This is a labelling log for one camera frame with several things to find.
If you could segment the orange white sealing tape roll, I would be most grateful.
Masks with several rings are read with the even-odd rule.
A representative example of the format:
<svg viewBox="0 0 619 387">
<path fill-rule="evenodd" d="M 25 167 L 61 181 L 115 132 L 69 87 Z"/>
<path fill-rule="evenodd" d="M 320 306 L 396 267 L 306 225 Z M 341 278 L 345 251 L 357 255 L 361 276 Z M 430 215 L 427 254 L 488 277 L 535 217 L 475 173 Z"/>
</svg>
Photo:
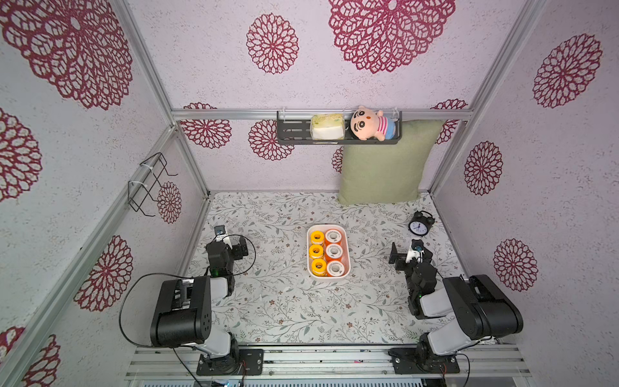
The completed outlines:
<svg viewBox="0 0 619 387">
<path fill-rule="evenodd" d="M 346 272 L 346 267 L 341 261 L 330 261 L 327 263 L 327 275 L 329 277 L 342 277 Z"/>
<path fill-rule="evenodd" d="M 344 251 L 340 244 L 330 243 L 329 245 L 325 246 L 324 254 L 327 262 L 338 261 L 343 258 Z"/>
<path fill-rule="evenodd" d="M 326 245 L 337 244 L 341 245 L 343 241 L 343 233 L 338 229 L 330 229 L 324 233 Z"/>
</svg>

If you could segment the yellow tape roll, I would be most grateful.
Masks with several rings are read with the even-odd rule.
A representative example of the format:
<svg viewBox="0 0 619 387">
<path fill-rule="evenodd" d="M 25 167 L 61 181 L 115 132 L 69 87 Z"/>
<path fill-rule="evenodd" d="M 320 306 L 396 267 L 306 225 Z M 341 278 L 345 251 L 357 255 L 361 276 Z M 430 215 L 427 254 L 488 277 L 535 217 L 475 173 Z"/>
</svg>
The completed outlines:
<svg viewBox="0 0 619 387">
<path fill-rule="evenodd" d="M 312 244 L 309 249 L 309 258 L 311 260 L 317 260 L 324 258 L 324 247 L 320 244 Z"/>
<path fill-rule="evenodd" d="M 325 243 L 325 234 L 320 230 L 315 230 L 310 234 L 310 241 L 312 245 L 324 245 Z"/>
<path fill-rule="evenodd" d="M 322 259 L 313 259 L 310 270 L 314 276 L 325 277 L 327 275 L 327 262 Z"/>
</svg>

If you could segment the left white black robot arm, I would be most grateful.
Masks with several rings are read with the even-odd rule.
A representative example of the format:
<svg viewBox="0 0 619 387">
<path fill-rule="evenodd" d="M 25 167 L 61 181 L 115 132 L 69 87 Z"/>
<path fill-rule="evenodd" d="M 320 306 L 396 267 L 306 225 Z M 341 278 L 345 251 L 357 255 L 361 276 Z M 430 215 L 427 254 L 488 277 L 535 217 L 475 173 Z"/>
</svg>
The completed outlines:
<svg viewBox="0 0 619 387">
<path fill-rule="evenodd" d="M 237 361 L 238 342 L 230 332 L 214 326 L 212 306 L 232 296 L 235 261 L 249 255 L 248 239 L 217 236 L 206 245 L 207 274 L 162 283 L 156 303 L 150 339 L 156 348 L 190 347 L 214 361 Z"/>
</svg>

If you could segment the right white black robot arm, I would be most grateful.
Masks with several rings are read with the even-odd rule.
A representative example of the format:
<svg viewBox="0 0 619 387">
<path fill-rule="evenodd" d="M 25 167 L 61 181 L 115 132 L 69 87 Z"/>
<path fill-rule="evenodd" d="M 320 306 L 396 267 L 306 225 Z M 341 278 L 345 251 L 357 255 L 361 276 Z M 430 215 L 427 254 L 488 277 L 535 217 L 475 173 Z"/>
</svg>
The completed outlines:
<svg viewBox="0 0 619 387">
<path fill-rule="evenodd" d="M 522 331 L 521 312 L 487 275 L 444 277 L 438 288 L 433 253 L 422 240 L 412 240 L 406 253 L 393 243 L 388 263 L 405 274 L 408 307 L 416 319 L 455 319 L 420 336 L 414 358 L 437 361 L 478 343 Z"/>
</svg>

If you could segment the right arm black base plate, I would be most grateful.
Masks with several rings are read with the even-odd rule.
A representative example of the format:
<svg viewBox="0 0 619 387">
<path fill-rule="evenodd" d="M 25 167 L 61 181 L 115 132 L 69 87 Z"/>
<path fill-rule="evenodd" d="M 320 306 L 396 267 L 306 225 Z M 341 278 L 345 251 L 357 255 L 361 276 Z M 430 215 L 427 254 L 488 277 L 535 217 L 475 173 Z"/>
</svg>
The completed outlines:
<svg viewBox="0 0 619 387">
<path fill-rule="evenodd" d="M 390 348 L 394 372 L 398 375 L 460 373 L 455 356 L 438 356 L 425 348 Z"/>
</svg>

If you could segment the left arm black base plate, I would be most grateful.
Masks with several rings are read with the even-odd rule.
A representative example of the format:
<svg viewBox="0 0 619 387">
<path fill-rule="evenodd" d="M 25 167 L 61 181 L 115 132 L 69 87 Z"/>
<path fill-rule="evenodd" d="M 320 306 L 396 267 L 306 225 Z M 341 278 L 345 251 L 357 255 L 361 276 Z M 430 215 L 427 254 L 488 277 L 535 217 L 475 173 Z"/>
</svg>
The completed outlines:
<svg viewBox="0 0 619 387">
<path fill-rule="evenodd" d="M 196 374 L 199 377 L 259 376 L 263 372 L 264 350 L 233 347 L 226 356 L 200 356 Z"/>
</svg>

